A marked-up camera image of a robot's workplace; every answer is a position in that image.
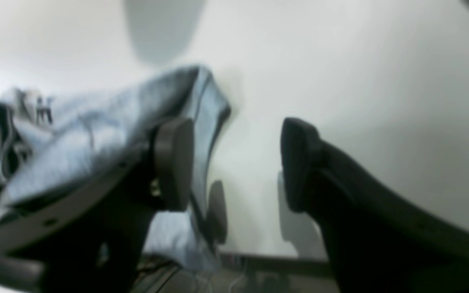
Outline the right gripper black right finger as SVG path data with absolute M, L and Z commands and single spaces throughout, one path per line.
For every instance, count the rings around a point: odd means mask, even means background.
M 404 200 L 299 118 L 281 128 L 288 207 L 320 227 L 342 293 L 469 293 L 469 232 Z

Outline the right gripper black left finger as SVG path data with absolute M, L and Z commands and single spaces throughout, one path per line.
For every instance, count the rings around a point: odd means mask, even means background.
M 21 200 L 0 224 L 0 286 L 34 293 L 126 293 L 157 211 L 184 211 L 193 122 L 166 118 L 87 180 Z

